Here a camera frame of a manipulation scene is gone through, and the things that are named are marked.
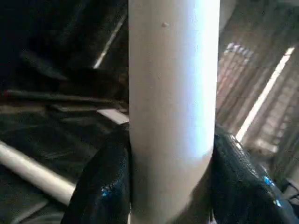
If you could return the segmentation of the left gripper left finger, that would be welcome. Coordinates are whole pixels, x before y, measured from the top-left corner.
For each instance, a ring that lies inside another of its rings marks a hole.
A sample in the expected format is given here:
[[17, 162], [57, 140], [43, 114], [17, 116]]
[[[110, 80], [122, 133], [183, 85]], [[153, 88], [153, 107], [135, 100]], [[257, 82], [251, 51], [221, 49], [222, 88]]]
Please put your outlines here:
[[118, 125], [84, 168], [65, 224], [126, 224], [130, 213], [129, 123]]

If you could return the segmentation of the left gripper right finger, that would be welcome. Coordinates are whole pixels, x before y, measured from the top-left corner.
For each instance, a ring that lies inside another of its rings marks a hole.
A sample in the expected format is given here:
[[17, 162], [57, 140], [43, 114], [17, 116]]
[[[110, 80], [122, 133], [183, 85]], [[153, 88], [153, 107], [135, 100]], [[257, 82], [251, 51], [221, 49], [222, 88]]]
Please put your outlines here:
[[212, 208], [218, 224], [292, 224], [294, 210], [234, 135], [215, 126]]

